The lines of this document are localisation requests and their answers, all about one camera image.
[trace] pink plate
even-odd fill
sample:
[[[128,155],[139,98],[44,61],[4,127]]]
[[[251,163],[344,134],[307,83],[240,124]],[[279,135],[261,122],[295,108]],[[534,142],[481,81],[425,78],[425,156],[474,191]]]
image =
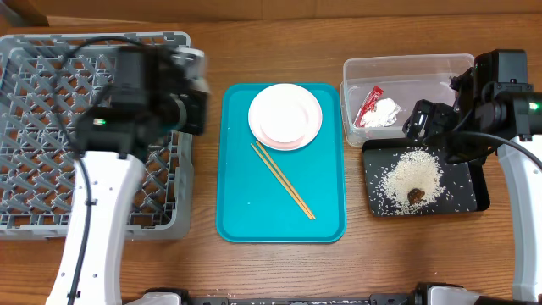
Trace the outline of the pink plate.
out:
[[[301,114],[280,116],[280,105],[296,105]],[[284,122],[282,119],[300,119],[305,122]],[[271,123],[280,125],[273,128]],[[266,135],[264,129],[272,136]],[[316,97],[307,89],[293,84],[277,84],[260,91],[252,100],[248,110],[248,124],[252,134],[265,146],[281,151],[295,150],[310,143],[322,126],[322,109]],[[285,126],[292,127],[292,133],[285,134]]]

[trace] wooden chopsticks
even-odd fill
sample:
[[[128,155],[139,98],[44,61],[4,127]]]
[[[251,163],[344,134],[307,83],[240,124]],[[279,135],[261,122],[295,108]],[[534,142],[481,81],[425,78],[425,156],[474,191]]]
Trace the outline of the wooden chopsticks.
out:
[[[265,165],[267,165],[268,169],[271,170],[271,173],[273,173],[275,178],[277,178],[277,180],[280,182],[280,184],[288,191],[290,196],[297,202],[297,205],[299,205],[299,208],[301,208],[303,210],[303,212],[305,212],[307,217],[310,220],[316,219],[316,217],[312,213],[311,209],[308,208],[307,204],[303,201],[301,196],[299,196],[299,193],[296,191],[294,186],[290,183],[288,178],[286,178],[286,176],[282,173],[282,170],[280,170],[279,166],[273,161],[271,156],[269,156],[268,152],[265,150],[265,148],[262,146],[262,144],[260,144],[259,141],[256,141],[256,144],[258,145],[258,147],[260,147],[260,149],[262,150],[263,154],[265,154],[265,157],[267,157],[267,159],[260,153],[260,151],[258,151],[258,149],[254,146],[254,144],[251,143],[252,148],[257,153],[257,155],[260,157],[260,159],[265,163]]]

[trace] dish rack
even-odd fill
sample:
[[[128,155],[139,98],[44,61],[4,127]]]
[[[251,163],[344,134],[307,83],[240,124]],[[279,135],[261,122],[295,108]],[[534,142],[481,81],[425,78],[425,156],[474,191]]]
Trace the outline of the dish rack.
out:
[[[74,158],[56,125],[51,79],[63,56],[105,34],[15,35],[0,38],[0,239],[65,236],[75,183]],[[183,32],[113,33],[149,45],[190,47]],[[75,121],[114,81],[119,42],[80,51],[62,68],[58,104],[72,137]],[[149,147],[146,173],[126,220],[126,238],[178,239],[190,229],[194,168],[192,135],[171,132]]]

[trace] wooden tabletop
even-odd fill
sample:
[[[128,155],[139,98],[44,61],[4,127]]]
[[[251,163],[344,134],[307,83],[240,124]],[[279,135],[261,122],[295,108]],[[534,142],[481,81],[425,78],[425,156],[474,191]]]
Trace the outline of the wooden tabletop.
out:
[[[125,299],[150,287],[194,296],[343,297],[410,291],[419,281],[511,297],[512,218],[501,167],[484,166],[491,207],[483,213],[376,219],[368,211],[360,149],[344,141],[348,225],[330,245],[233,244],[215,228],[222,96],[240,82],[327,82],[338,87],[348,58],[522,48],[542,88],[542,15],[472,15],[277,22],[11,29],[20,33],[185,31],[209,58],[207,132],[196,137],[191,231],[179,241],[127,241]],[[0,299],[43,303],[64,241],[0,241]]]

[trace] red packet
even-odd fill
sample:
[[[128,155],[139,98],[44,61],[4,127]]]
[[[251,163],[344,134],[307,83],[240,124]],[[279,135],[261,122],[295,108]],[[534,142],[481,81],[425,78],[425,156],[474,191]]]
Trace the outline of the red packet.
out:
[[[380,87],[378,86],[375,86],[373,90],[367,95],[367,97],[365,97],[365,101],[363,101],[362,106],[357,111],[356,119],[354,120],[354,126],[363,127],[363,115],[365,115],[369,111],[375,110],[376,102],[379,100],[380,97],[382,97],[383,93],[384,90],[380,89]]]

